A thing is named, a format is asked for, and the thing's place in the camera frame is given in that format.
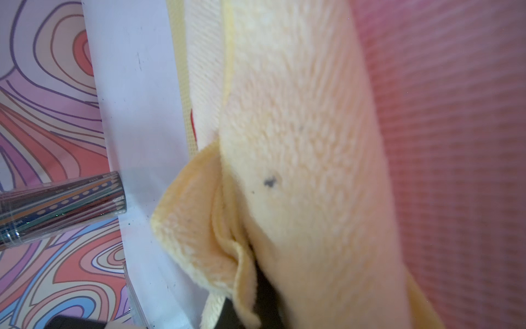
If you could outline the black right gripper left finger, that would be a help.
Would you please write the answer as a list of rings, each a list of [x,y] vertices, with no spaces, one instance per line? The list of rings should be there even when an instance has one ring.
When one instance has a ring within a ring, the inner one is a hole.
[[[245,329],[234,309],[232,302],[224,302],[215,329]]]

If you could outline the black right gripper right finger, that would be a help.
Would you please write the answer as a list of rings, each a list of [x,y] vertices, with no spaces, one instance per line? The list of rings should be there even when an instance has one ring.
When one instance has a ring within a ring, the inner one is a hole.
[[[279,309],[279,298],[263,271],[256,263],[257,296],[254,311],[260,318],[261,329],[285,329]]]

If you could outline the yellow microfiber cloth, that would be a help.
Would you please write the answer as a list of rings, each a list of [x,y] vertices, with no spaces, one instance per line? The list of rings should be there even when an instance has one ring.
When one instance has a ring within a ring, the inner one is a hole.
[[[245,328],[256,263],[286,328],[442,328],[404,264],[350,1],[184,1],[198,152],[151,216],[160,245]]]

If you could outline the pale yellow document bag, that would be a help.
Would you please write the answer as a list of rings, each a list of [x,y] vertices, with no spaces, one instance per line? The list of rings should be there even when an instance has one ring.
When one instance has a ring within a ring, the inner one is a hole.
[[[190,100],[190,82],[186,49],[186,24],[184,22],[184,1],[166,0],[168,19],[173,40],[173,49],[178,73],[179,94],[186,131],[186,141],[190,158],[198,152]]]

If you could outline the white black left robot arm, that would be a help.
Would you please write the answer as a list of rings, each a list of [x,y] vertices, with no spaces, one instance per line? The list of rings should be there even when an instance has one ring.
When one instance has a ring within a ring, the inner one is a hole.
[[[57,315],[44,329],[144,329],[145,327],[120,322],[101,322],[97,320]]]

